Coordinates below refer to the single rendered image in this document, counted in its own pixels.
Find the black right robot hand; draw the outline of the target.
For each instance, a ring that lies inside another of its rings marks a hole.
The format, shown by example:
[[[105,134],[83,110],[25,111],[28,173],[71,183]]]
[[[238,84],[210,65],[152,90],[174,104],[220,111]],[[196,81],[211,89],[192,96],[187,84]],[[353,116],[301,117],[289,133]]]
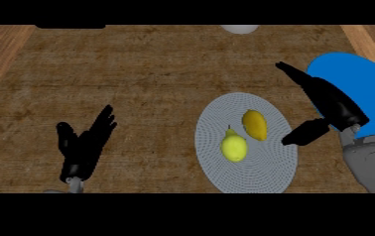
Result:
[[[322,117],[304,121],[300,126],[283,136],[282,144],[306,146],[329,131],[329,125],[338,131],[369,123],[369,118],[359,105],[340,90],[340,88],[320,77],[310,76],[285,62],[278,62],[276,67],[283,71],[289,79],[301,87],[310,102]]]

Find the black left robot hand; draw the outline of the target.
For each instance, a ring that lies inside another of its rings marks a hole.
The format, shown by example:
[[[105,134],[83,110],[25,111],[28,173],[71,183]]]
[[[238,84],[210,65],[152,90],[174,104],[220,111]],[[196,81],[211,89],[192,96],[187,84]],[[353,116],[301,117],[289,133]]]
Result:
[[[59,150],[65,157],[61,173],[62,182],[74,177],[81,181],[92,177],[100,152],[115,126],[111,105],[103,107],[92,127],[80,135],[66,122],[56,125]]]

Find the blue round plate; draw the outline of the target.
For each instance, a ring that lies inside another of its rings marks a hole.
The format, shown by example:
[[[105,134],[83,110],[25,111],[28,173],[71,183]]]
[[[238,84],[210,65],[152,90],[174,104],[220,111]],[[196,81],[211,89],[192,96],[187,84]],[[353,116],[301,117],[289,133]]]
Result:
[[[331,82],[359,105],[369,123],[356,138],[375,135],[375,61],[350,53],[326,53],[316,57],[304,71]]]

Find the orange-yellow lemon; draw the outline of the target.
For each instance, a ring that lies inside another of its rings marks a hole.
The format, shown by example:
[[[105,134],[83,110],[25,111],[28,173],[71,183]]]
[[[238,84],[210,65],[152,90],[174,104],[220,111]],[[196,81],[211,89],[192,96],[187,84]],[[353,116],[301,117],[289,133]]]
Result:
[[[242,124],[248,135],[258,141],[267,139],[267,120],[264,115],[255,111],[248,110],[242,117]]]

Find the yellow-green pear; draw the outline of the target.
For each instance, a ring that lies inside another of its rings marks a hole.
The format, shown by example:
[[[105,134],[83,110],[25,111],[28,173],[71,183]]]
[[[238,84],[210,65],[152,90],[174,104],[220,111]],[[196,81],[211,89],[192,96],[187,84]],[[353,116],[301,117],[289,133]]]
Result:
[[[238,163],[245,159],[248,153],[247,139],[232,128],[226,130],[226,136],[220,144],[220,149],[224,158],[230,162]]]

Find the white round object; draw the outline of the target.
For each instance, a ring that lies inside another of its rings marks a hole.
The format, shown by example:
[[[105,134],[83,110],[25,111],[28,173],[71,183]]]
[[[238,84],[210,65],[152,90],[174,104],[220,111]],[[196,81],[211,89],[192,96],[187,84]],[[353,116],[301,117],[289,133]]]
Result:
[[[223,25],[221,28],[232,34],[249,34],[260,26],[258,25]]]

